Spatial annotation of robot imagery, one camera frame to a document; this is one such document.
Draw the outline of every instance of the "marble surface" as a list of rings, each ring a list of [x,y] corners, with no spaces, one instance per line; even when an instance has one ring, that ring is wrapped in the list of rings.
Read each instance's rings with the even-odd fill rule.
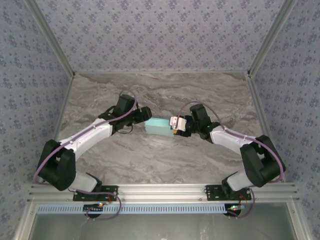
[[[58,139],[67,138],[92,123],[130,88],[139,106],[152,116],[175,116],[184,103],[202,101],[212,106],[222,122],[238,132],[259,136],[261,129],[243,74],[153,73],[77,74],[73,80]],[[212,121],[214,115],[209,112]],[[198,135],[185,138],[147,134],[144,124],[132,133],[106,138],[76,162],[77,171],[93,174],[104,184],[219,183],[243,168],[239,155]]]

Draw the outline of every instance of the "purple cable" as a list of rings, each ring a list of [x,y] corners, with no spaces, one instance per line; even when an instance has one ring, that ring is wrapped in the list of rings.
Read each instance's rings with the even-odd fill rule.
[[[108,216],[108,217],[99,217],[99,218],[89,217],[88,213],[93,208],[93,207],[89,207],[88,210],[85,213],[85,216],[88,218],[88,220],[93,220],[93,221],[95,221],[95,220],[97,220],[97,221],[111,220],[111,219],[114,219],[115,217],[117,217],[120,214],[120,211],[121,211],[121,208],[122,208],[122,202],[121,202],[120,197],[118,197],[118,195],[116,195],[116,194],[114,194],[112,192],[107,192],[107,191],[97,191],[97,192],[82,191],[82,190],[76,190],[76,191],[79,192],[79,193],[82,193],[82,194],[89,194],[89,195],[102,195],[102,194],[103,195],[110,195],[110,196],[115,197],[119,201],[118,211],[114,215]]]
[[[120,93],[119,93],[119,96],[124,92],[124,91],[128,91],[129,93],[131,93],[134,97],[134,104],[133,104],[133,107],[128,111],[126,112],[125,114],[123,114],[122,116],[119,116],[119,117],[116,117],[116,118],[113,118],[113,119],[110,119],[110,120],[105,120],[105,121],[101,121],[99,123],[97,123],[95,125],[95,127],[99,127],[103,124],[106,124],[106,123],[111,123],[111,122],[114,122],[114,121],[117,121],[117,120],[120,120],[120,119],[123,119],[124,117],[128,116],[136,107],[137,105],[137,96],[134,92],[130,91],[129,89],[126,89],[126,90],[122,90]],[[94,127],[90,127],[88,128],[87,130],[79,133],[78,135],[74,136],[70,141],[67,141],[65,142],[64,144],[60,145],[57,149],[55,149],[53,152],[51,152],[45,159],[44,161],[40,164],[40,166],[37,168],[37,170],[35,171],[34,173],[34,176],[33,176],[33,183],[35,184],[39,184],[39,182],[37,181],[37,177],[40,173],[40,171],[42,170],[42,168],[46,165],[46,163],[49,161],[50,158],[52,158],[57,152],[59,152],[62,148],[64,148],[65,146],[67,146],[68,144],[70,144],[70,142],[74,142],[75,140],[77,140],[78,138],[82,137],[83,135],[87,134],[88,132],[90,132],[92,129],[94,129]]]
[[[228,133],[228,134],[230,134],[230,135],[232,135],[232,136],[234,136],[234,137],[236,137],[236,138],[240,138],[240,139],[245,138],[245,139],[248,139],[248,140],[250,140],[250,141],[252,141],[252,142],[255,142],[256,144],[259,144],[261,147],[265,148],[265,149],[274,157],[274,159],[276,160],[276,162],[278,163],[279,168],[280,168],[280,175],[279,175],[279,177],[278,177],[276,180],[270,181],[270,183],[275,184],[275,183],[278,183],[278,182],[280,182],[280,181],[282,180],[282,178],[284,177],[284,168],[283,168],[283,166],[282,166],[282,163],[281,163],[279,157],[274,153],[274,151],[272,151],[272,149],[271,149],[270,147],[268,147],[268,146],[265,145],[264,143],[262,143],[262,142],[260,142],[260,141],[258,141],[258,140],[256,140],[256,139],[254,139],[254,138],[246,137],[246,136],[244,137],[244,136],[242,136],[242,135],[239,135],[239,134],[236,134],[236,133],[234,133],[234,132],[228,131],[228,130],[225,128],[225,126],[223,125],[223,123],[222,123],[220,117],[218,116],[218,114],[217,114],[210,106],[208,106],[207,104],[205,104],[205,103],[203,103],[203,102],[201,102],[201,101],[196,101],[196,100],[194,100],[194,101],[189,101],[189,102],[187,102],[185,105],[183,105],[183,107],[180,109],[180,111],[179,111],[179,113],[178,113],[178,115],[177,115],[176,125],[175,125],[176,128],[177,128],[177,126],[178,126],[178,121],[179,121],[179,118],[180,118],[180,115],[181,115],[182,111],[185,109],[185,107],[186,107],[187,105],[193,104],[193,103],[202,104],[203,106],[205,106],[205,107],[207,107],[208,109],[210,109],[210,110],[213,112],[213,114],[215,115],[215,117],[216,117],[216,119],[218,120],[218,122],[220,123],[222,129],[223,129],[226,133]]]
[[[246,214],[244,214],[244,215],[242,215],[242,216],[238,216],[237,214],[235,214],[235,213],[232,212],[232,211],[227,210],[227,212],[228,212],[229,214],[234,215],[234,216],[235,216],[236,218],[238,218],[238,219],[243,219],[243,218],[247,217],[249,214],[251,214],[252,211],[254,210],[254,207],[255,207],[256,198],[255,198],[254,191],[253,191],[251,188],[250,188],[250,191],[251,191],[251,194],[252,194],[252,205],[251,205],[249,211],[248,211]]]

